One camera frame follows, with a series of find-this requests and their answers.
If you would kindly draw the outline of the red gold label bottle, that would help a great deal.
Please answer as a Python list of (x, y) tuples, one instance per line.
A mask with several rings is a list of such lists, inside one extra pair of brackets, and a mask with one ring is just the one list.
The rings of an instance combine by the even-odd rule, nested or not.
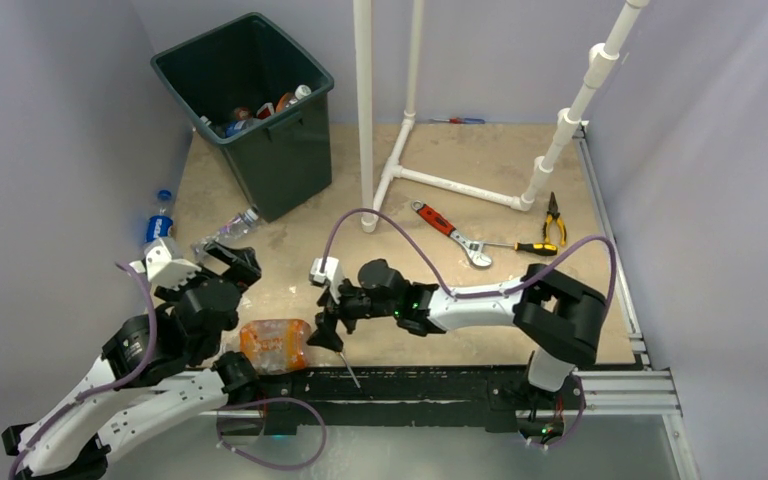
[(267, 120), (276, 113), (275, 106), (272, 102), (266, 102), (261, 105), (255, 113), (255, 117), (259, 120)]

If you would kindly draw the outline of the red cap clear bottle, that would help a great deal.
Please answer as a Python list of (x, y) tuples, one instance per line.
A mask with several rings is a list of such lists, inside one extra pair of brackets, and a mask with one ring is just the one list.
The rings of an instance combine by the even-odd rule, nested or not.
[(232, 119), (234, 121), (245, 121), (252, 117), (251, 111), (246, 107), (237, 107), (232, 110)]

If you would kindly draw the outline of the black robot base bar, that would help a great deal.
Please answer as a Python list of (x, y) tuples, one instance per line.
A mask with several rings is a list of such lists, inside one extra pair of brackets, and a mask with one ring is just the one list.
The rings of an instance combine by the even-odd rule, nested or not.
[(527, 384), (524, 365), (373, 366), (355, 371), (311, 367), (258, 375), (250, 367), (212, 367), (229, 405), (238, 405), (267, 435), (294, 435), (301, 426), (473, 427), (518, 432), (549, 442), (581, 415), (580, 380), (569, 375), (556, 393)]

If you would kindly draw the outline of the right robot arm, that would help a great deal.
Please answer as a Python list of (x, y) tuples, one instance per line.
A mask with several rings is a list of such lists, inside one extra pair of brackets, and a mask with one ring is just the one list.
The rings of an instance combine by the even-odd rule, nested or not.
[(351, 282), (338, 259), (317, 258), (309, 279), (322, 294), (308, 345), (340, 354), (343, 324), (392, 318), (399, 328), (425, 337), (471, 327), (515, 327), (536, 343), (521, 381), (524, 399), (544, 407), (556, 399), (576, 367), (597, 359), (609, 301), (599, 291), (544, 264), (534, 263), (515, 280), (447, 290), (406, 279), (386, 260), (364, 264)]

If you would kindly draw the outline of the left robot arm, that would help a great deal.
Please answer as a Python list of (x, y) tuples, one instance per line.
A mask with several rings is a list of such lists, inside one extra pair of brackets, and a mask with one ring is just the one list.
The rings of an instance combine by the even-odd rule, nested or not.
[(100, 479), (131, 449), (201, 412), (244, 409), (258, 375), (242, 353), (220, 351), (239, 323), (243, 294), (262, 277), (252, 247), (217, 241), (215, 272), (194, 263), (171, 239), (151, 242), (142, 259), (121, 265), (146, 311), (126, 320), (79, 383), (34, 423), (1, 434), (11, 479)]

